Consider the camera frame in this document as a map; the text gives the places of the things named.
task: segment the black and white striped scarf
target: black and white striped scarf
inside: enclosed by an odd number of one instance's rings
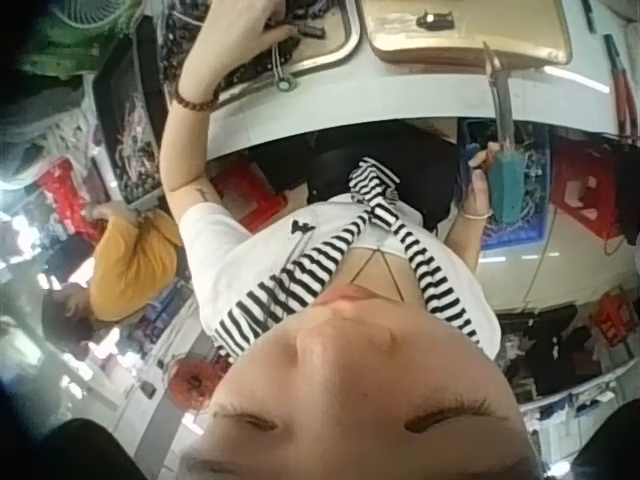
[[[279,273],[247,292],[214,328],[213,338],[221,353],[233,362],[262,334],[313,303],[369,222],[390,231],[402,244],[427,311],[478,343],[473,323],[446,274],[395,211],[398,183],[399,179],[375,160],[360,161],[349,186],[354,201],[369,208],[339,233],[289,260]]]

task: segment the woman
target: woman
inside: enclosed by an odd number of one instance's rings
[[[205,178],[216,85],[295,33],[264,30],[280,6],[211,2],[164,131],[161,177],[202,324],[234,363],[181,473],[538,478],[491,361],[500,328],[472,274],[491,213],[481,171],[446,245],[397,200],[400,179],[375,159],[354,169],[348,194],[253,237]]]
[[[122,202],[109,202],[85,215],[107,221],[92,255],[89,287],[67,283],[45,292],[41,315],[45,338],[78,360],[89,354],[90,341],[100,342],[100,334],[137,322],[140,311],[186,269],[177,226],[166,213],[138,215]]]

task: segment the red pliers handle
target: red pliers handle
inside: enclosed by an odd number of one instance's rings
[[[616,114],[618,118],[618,134],[632,145],[638,144],[638,109],[636,108],[633,90],[629,83],[629,76],[622,63],[620,52],[613,39],[613,35],[604,35],[604,42],[611,62],[614,95],[616,99]]]

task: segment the blue bin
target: blue bin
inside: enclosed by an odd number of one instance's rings
[[[491,217],[482,239],[482,250],[528,245],[544,240],[547,227],[549,195],[551,193],[551,128],[532,122],[516,123],[516,143],[527,155],[525,172],[525,201],[522,216],[515,225],[504,225]],[[468,160],[487,142],[495,141],[495,120],[460,119],[458,121],[458,146],[460,155],[460,177],[456,198],[462,199],[470,182]]]

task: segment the nose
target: nose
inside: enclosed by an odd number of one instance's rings
[[[385,326],[338,317],[300,332],[296,348],[300,401],[341,422],[355,419],[363,402],[384,388],[394,335]]]

